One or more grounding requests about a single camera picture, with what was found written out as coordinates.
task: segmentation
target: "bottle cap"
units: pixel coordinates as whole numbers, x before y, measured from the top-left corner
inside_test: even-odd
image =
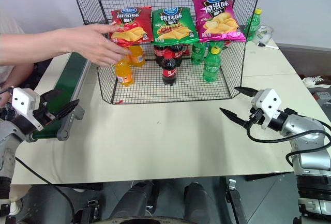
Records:
[[[167,50],[164,52],[163,57],[166,59],[171,59],[172,58],[172,52]]]
[[[256,13],[256,14],[261,14],[261,13],[262,13],[262,9],[261,9],[261,8],[257,8],[257,9],[254,11],[254,13]]]
[[[212,54],[218,54],[220,49],[219,49],[219,47],[212,47],[212,49],[210,51]]]

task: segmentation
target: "metal wire rack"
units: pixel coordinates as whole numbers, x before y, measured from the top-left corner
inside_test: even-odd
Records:
[[[243,27],[252,16],[258,0],[232,0],[238,24]],[[77,0],[84,24],[110,23],[111,11],[128,7],[152,6],[153,10],[181,6],[191,8],[195,21],[192,0]],[[232,42],[221,52],[222,64],[216,82],[206,83],[202,79],[203,65],[191,65],[185,59],[178,69],[173,86],[164,85],[160,67],[154,61],[154,50],[150,44],[142,45],[146,64],[133,67],[135,83],[129,87],[120,85],[113,67],[98,66],[101,95],[112,104],[156,103],[197,100],[229,99],[238,94],[234,89],[241,86],[246,43]]]

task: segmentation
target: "table surface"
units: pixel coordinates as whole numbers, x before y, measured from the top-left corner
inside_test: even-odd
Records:
[[[55,58],[36,91],[54,87],[69,54]],[[280,109],[329,123],[281,51],[247,43],[243,86],[274,88]],[[84,119],[75,121],[67,141],[24,142],[17,157],[53,183],[92,183],[157,178],[288,172],[288,142],[255,143],[228,120],[219,107],[248,119],[251,99],[111,105],[101,99],[95,66],[80,95]],[[272,130],[252,129],[264,139],[280,138]],[[40,184],[17,163],[13,184]]]

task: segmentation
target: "orange soda bottle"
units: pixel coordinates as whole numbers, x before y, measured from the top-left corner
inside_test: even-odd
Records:
[[[129,86],[134,83],[132,76],[132,70],[130,68],[130,59],[125,57],[115,65],[115,73],[117,75],[118,81],[124,85]]]
[[[143,49],[140,46],[130,46],[129,50],[132,53],[130,56],[132,65],[141,67],[143,64],[145,64]]]

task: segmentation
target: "human hand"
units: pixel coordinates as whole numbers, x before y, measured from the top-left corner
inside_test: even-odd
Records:
[[[131,52],[107,40],[102,34],[113,33],[120,27],[91,24],[65,29],[68,52],[78,52],[92,63],[110,66]]]
[[[3,108],[6,103],[10,100],[11,95],[9,94],[9,92],[4,92],[0,95],[0,108]]]

